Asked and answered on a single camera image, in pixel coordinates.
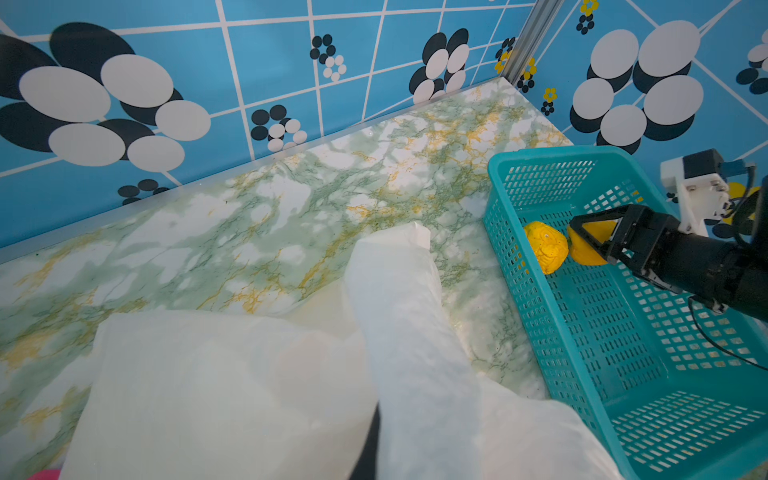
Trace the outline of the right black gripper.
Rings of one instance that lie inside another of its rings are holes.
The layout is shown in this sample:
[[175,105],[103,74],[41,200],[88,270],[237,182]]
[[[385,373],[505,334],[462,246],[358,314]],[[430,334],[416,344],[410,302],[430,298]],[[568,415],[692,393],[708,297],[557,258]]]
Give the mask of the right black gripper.
[[712,307],[750,313],[750,246],[679,230],[670,214],[627,204],[578,215],[567,228],[574,262],[620,262],[633,275]]

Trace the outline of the yellow lemon fruit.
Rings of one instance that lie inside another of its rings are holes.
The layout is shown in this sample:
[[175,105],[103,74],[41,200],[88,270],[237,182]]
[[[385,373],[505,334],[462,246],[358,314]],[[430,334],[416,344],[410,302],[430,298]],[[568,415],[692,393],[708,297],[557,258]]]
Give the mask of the yellow lemon fruit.
[[545,275],[555,273],[569,256],[566,237],[542,222],[531,222],[524,227],[526,238]]

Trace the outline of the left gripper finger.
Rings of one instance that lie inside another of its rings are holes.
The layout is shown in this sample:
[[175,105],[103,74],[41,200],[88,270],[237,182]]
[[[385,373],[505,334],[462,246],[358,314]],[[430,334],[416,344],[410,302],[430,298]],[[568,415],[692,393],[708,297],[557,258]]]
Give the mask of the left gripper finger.
[[380,434],[380,409],[376,406],[364,446],[358,457],[349,480],[375,480],[377,469],[377,454]]

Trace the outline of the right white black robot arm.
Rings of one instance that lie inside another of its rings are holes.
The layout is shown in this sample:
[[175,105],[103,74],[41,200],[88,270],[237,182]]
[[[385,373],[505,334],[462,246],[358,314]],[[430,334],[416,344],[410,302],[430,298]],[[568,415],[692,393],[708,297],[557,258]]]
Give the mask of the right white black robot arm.
[[755,215],[751,241],[726,242],[679,231],[671,214],[638,205],[574,217],[569,228],[610,264],[622,263],[656,287],[688,292],[712,310],[767,320],[767,195],[752,194],[734,215]]

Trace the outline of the white translucent plastic bag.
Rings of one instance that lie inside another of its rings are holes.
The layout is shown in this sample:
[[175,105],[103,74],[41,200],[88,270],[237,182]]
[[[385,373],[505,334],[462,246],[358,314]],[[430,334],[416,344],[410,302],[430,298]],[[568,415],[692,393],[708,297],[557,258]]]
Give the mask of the white translucent plastic bag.
[[441,304],[429,230],[358,241],[280,317],[115,314],[65,479],[349,479],[376,406],[377,479],[616,479],[569,406],[477,374]]

